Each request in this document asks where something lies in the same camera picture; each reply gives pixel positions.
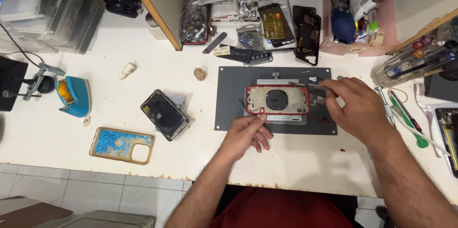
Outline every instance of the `glitter phone case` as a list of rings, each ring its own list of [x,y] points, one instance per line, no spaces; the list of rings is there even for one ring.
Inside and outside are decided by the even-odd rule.
[[[89,155],[145,165],[149,162],[153,142],[154,137],[151,135],[99,127],[95,132]],[[132,160],[132,149],[136,144],[149,147],[145,162]]]

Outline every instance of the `white floor tile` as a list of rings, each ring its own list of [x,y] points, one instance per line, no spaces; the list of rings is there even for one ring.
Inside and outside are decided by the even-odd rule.
[[[183,190],[183,181],[165,178],[126,175],[124,185],[167,190]]]
[[[123,185],[69,180],[62,208],[73,215],[83,215],[95,210],[117,212]]]
[[[14,173],[0,173],[0,199],[7,198],[10,195],[15,178],[16,175]]]
[[[10,196],[24,196],[60,207],[66,179],[17,175]]]
[[[19,165],[17,165],[17,164],[3,164],[3,163],[0,163],[0,172],[16,174],[18,168],[19,168]]]
[[[70,171],[70,180],[124,184],[125,175],[106,172]]]
[[[181,201],[181,190],[162,190],[124,185],[119,213],[156,217],[155,228],[163,227]]]
[[[183,191],[188,191],[192,186],[192,181],[185,181],[183,184]]]
[[[385,206],[385,201],[378,198],[358,197],[358,208],[375,210],[377,206]]]
[[[371,209],[356,209],[356,216],[354,219],[362,225],[364,228],[382,228],[385,223],[378,215],[375,210]]]
[[[28,165],[19,166],[19,169],[17,171],[17,174],[49,177],[49,178],[60,178],[60,179],[68,179],[69,173],[70,173],[70,170],[67,170],[67,169],[57,169],[57,168],[28,166]]]

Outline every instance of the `green tool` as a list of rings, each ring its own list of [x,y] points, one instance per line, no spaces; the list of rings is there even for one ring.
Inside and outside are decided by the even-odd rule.
[[[407,111],[407,109],[405,108],[404,104],[399,100],[398,96],[396,95],[396,93],[394,93],[394,91],[390,91],[390,100],[393,103],[393,105],[396,107],[396,109],[395,109],[395,110],[397,110],[396,112],[398,112],[399,115],[402,116],[402,118],[404,119],[405,123],[408,126],[416,129],[421,134],[423,134],[423,132],[421,131],[420,126],[418,125],[418,123],[409,114],[409,111]],[[417,139],[417,146],[419,148],[426,148],[429,145],[429,143],[425,139],[423,139],[422,137],[418,136],[415,133],[414,133],[414,136]]]

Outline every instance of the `black cable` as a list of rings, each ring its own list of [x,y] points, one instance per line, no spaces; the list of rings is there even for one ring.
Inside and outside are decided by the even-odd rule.
[[[24,50],[22,50],[22,48],[16,43],[16,41],[14,41],[13,37],[11,37],[10,33],[5,29],[5,27],[2,25],[2,23],[0,23],[0,26],[3,28],[3,30],[6,32],[6,34],[8,35],[8,37],[10,37],[11,41],[13,41],[13,43],[17,46],[17,48],[19,48],[19,51],[22,52],[22,54],[24,54],[24,56],[27,58],[27,60],[29,60],[31,63],[33,63],[33,65],[37,66],[37,67],[40,67],[38,66],[38,64],[34,63],[27,55],[26,53],[24,52]]]
[[[20,52],[21,51],[12,52],[12,53],[2,53],[2,54],[14,54],[14,53],[20,53]],[[43,58],[41,58],[41,56],[39,56],[39,55],[37,55],[35,53],[32,53],[32,52],[28,52],[28,51],[24,51],[24,53],[29,53],[29,54],[35,55],[36,57],[40,58],[41,63],[44,63]]]

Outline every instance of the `yellow tape roll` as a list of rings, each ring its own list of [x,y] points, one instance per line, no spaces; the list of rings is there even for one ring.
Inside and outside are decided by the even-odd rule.
[[[74,100],[73,96],[70,94],[70,91],[68,90],[68,86],[67,86],[67,82],[66,81],[60,83],[57,86],[57,93],[59,93],[59,95],[62,96],[62,98],[65,101],[73,101]]]

